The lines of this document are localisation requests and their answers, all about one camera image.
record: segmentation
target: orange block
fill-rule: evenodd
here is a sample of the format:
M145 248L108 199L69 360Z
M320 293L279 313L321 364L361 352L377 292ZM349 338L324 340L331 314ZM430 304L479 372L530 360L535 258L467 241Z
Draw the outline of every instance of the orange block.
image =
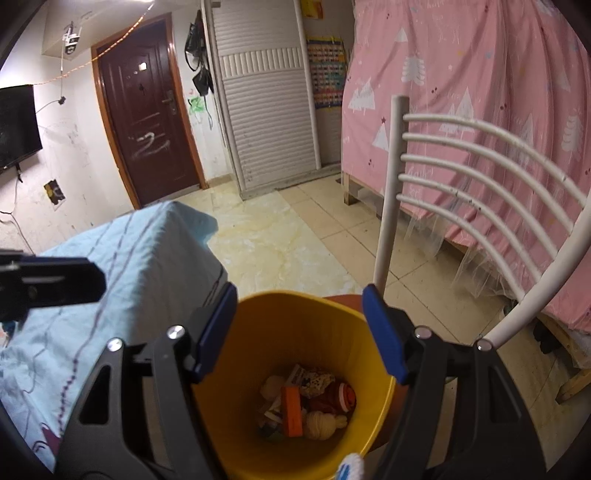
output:
M281 387L281 412L283 435L301 437L304 430L301 424L300 387Z

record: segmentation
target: chair leg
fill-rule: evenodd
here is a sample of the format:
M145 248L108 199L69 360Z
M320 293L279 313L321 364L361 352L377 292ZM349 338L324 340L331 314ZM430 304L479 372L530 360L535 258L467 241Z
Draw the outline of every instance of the chair leg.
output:
M396 198L399 192L398 174L404 171L400 156L406 152L406 142L402 135L408 129L403 116L409 110L408 97L393 96L390 115L390 149L388 152L388 167L386 170L386 186L384 191L384 207L382 209L382 224L379 228L378 251L375 256L374 285L380 295L384 296L388 269L392 250L394 249L394 235L398 223L400 202Z

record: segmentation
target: yellow bucket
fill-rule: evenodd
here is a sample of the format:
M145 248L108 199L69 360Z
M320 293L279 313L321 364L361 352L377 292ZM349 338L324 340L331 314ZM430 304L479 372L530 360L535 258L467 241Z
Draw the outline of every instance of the yellow bucket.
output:
M324 442L270 443L256 411L265 379L294 364L344 378L357 406L348 427ZM352 452L364 455L378 434L394 391L363 315L332 301L290 291L241 300L215 369L194 393L228 476L240 480L329 480Z

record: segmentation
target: door handle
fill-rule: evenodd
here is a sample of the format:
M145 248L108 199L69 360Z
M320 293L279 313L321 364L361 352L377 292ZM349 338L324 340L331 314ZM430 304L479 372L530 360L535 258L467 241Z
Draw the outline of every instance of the door handle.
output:
M162 103L165 105L170 104L170 112L173 115L177 114L177 104L174 101L174 93L172 90L166 90L166 98L164 100L162 100Z

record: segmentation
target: green drawing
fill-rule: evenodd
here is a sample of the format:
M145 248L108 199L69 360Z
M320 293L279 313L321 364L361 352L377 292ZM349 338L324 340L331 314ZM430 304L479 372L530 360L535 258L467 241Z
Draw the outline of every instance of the green drawing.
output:
M205 102L203 97L193 97L187 99L189 102L189 113L203 113L205 111Z

